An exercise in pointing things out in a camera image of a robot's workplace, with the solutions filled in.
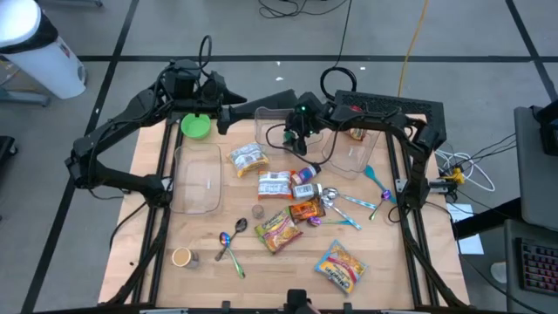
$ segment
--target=clear plastic bowl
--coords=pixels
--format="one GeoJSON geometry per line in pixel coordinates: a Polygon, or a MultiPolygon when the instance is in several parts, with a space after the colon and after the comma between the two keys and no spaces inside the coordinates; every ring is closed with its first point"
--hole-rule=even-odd
{"type": "MultiPolygon", "coordinates": [[[[283,154],[287,153],[282,149],[273,148],[268,145],[266,140],[266,132],[275,125],[285,123],[285,119],[289,113],[292,113],[293,109],[268,109],[266,107],[259,107],[254,113],[254,123],[255,123],[255,141],[262,146],[262,151],[266,154],[283,154]]],[[[269,131],[269,142],[272,145],[282,147],[283,146],[283,135],[284,126],[275,127],[273,130],[269,131]]],[[[323,134],[312,134],[309,138],[306,138],[306,147],[308,153],[319,152],[319,145],[317,145],[323,138],[323,134]]]]}
{"type": "MultiPolygon", "coordinates": [[[[379,135],[379,131],[367,131],[363,140],[354,140],[349,134],[340,132],[337,135],[333,155],[324,167],[347,179],[356,179],[366,169],[379,135]]],[[[330,155],[334,137],[335,132],[332,132],[323,147],[322,156],[324,158],[330,155]]]]}
{"type": "Polygon", "coordinates": [[[181,214],[206,214],[221,203],[221,150],[215,144],[193,144],[174,151],[174,197],[171,209],[181,214]]]}

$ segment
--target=white trash can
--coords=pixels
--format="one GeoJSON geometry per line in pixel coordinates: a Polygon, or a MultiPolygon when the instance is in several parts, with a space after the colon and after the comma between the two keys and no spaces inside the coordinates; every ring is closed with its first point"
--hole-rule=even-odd
{"type": "Polygon", "coordinates": [[[0,54],[61,99],[85,90],[85,67],[33,0],[0,0],[0,54]]]}

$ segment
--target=wooden tabletop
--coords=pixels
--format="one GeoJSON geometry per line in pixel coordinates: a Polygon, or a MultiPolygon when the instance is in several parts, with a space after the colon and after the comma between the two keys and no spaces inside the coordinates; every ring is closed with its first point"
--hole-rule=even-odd
{"type": "MultiPolygon", "coordinates": [[[[140,131],[131,173],[138,175],[155,173],[163,130],[164,125],[161,123],[140,131]]],[[[401,230],[398,224],[393,224],[387,219],[388,211],[393,207],[390,203],[382,204],[376,219],[370,222],[369,209],[345,200],[336,201],[338,208],[363,226],[362,230],[358,231],[352,226],[343,225],[312,228],[306,223],[301,223],[298,226],[303,235],[274,256],[258,241],[254,227],[263,220],[258,221],[252,217],[252,206],[256,203],[263,205],[265,216],[269,218],[285,206],[297,201],[258,201],[256,171],[245,174],[242,178],[236,177],[236,171],[228,161],[227,154],[237,147],[253,142],[254,130],[253,120],[244,120],[232,125],[226,136],[220,136],[214,126],[212,133],[202,141],[215,143],[221,149],[223,179],[221,205],[214,212],[206,215],[172,213],[157,306],[220,308],[221,301],[228,300],[234,308],[277,309],[286,302],[288,289],[306,289],[313,304],[322,309],[339,309],[344,302],[351,302],[354,309],[412,309],[401,230]],[[246,272],[245,279],[238,277],[228,254],[225,254],[219,262],[214,260],[214,256],[221,249],[218,241],[219,234],[227,231],[232,235],[235,231],[235,222],[242,217],[248,218],[248,229],[236,236],[231,248],[246,272]],[[369,265],[355,290],[348,297],[324,275],[314,271],[318,260],[336,239],[352,255],[369,265]],[[174,266],[171,255],[178,247],[188,247],[198,252],[201,259],[200,267],[190,270],[174,266]]],[[[318,145],[323,145],[328,136],[329,133],[324,133],[324,138],[318,145]]],[[[200,142],[184,139],[186,146],[195,143],[200,142]]],[[[170,149],[166,169],[170,168],[173,155],[173,148],[170,149]]],[[[309,160],[323,159],[320,149],[315,149],[306,157],[309,160]]],[[[403,165],[400,154],[398,157],[399,165],[403,165]]],[[[271,171],[298,170],[306,166],[291,154],[275,152],[269,154],[269,159],[270,164],[266,168],[271,171]]],[[[383,133],[378,137],[369,164],[373,166],[377,177],[392,189],[391,168],[383,133]]],[[[428,177],[436,178],[437,172],[436,160],[431,158],[428,177]]],[[[338,188],[344,194],[375,204],[379,204],[380,201],[380,189],[363,174],[359,174],[355,180],[348,180],[324,169],[313,179],[313,182],[321,183],[324,187],[338,188]]],[[[128,195],[122,204],[119,219],[124,219],[143,201],[142,196],[137,193],[128,195]]],[[[428,201],[446,207],[444,197],[441,195],[430,195],[428,201]]],[[[394,214],[392,218],[397,220],[398,215],[394,214]]],[[[328,212],[327,215],[330,219],[341,218],[334,212],[328,212]]],[[[434,268],[455,295],[468,303],[465,281],[447,212],[426,204],[422,209],[422,216],[434,268]]],[[[106,266],[105,279],[99,296],[100,302],[112,297],[137,265],[146,217],[147,210],[143,209],[116,235],[106,266]]],[[[418,263],[417,265],[422,302],[428,304],[424,273],[418,263]]],[[[148,284],[151,282],[152,274],[150,268],[146,272],[143,301],[147,300],[146,292],[149,290],[148,284]]]]}

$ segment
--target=keyboard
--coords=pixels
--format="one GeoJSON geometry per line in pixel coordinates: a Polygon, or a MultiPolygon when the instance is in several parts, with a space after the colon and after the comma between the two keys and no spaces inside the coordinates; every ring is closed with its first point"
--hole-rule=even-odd
{"type": "Polygon", "coordinates": [[[558,248],[543,247],[522,238],[516,241],[521,288],[558,297],[558,248]]]}

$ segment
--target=gray floor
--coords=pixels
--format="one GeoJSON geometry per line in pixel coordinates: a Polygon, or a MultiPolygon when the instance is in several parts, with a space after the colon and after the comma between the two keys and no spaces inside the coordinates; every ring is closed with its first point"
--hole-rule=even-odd
{"type": "MultiPolygon", "coordinates": [[[[110,56],[131,0],[105,0],[98,9],[88,4],[40,2],[66,43],[81,56],[110,56]]],[[[277,7],[285,3],[268,0],[277,7]]],[[[308,10],[328,3],[310,1],[308,10]]],[[[535,47],[542,56],[558,56],[553,0],[516,0],[535,47]]],[[[195,55],[205,34],[214,40],[214,55],[335,55],[346,7],[321,17],[268,20],[255,1],[140,0],[123,55],[195,55]]],[[[414,0],[354,0],[345,42],[346,55],[405,55],[422,4],[414,0]]],[[[414,55],[528,56],[520,33],[503,0],[432,0],[414,55]]],[[[358,78],[359,91],[397,93],[401,64],[347,62],[358,78]]],[[[64,159],[74,139],[83,135],[105,77],[107,62],[85,63],[88,88],[75,99],[53,99],[51,106],[0,105],[0,134],[17,139],[20,153],[3,173],[0,187],[0,312],[21,308],[45,239],[65,189],[64,159]]],[[[163,63],[120,62],[99,122],[121,111],[129,99],[149,85],[163,63]]],[[[248,99],[293,88],[298,94],[319,91],[324,62],[215,62],[229,88],[248,99]]],[[[558,79],[558,65],[545,64],[558,79]]],[[[331,75],[331,90],[347,89],[346,78],[331,75]]],[[[35,86],[21,75],[12,86],[35,86]]],[[[513,108],[544,106],[549,97],[533,63],[410,63],[403,95],[441,101],[445,105],[448,142],[456,151],[473,153],[514,132],[513,108]]],[[[105,152],[106,165],[127,170],[135,136],[105,152]]],[[[462,189],[494,206],[519,195],[514,151],[486,158],[481,166],[496,185],[488,193],[475,186],[462,189]]],[[[100,189],[102,195],[118,191],[100,189]]],[[[36,310],[93,306],[108,257],[108,238],[116,224],[119,201],[97,201],[77,191],[45,279],[36,310]]],[[[485,210],[473,204],[476,212],[485,210]]],[[[503,236],[497,229],[481,236],[486,254],[469,256],[477,267],[503,259],[503,236]]],[[[503,311],[505,298],[464,265],[473,304],[503,311]]]]}

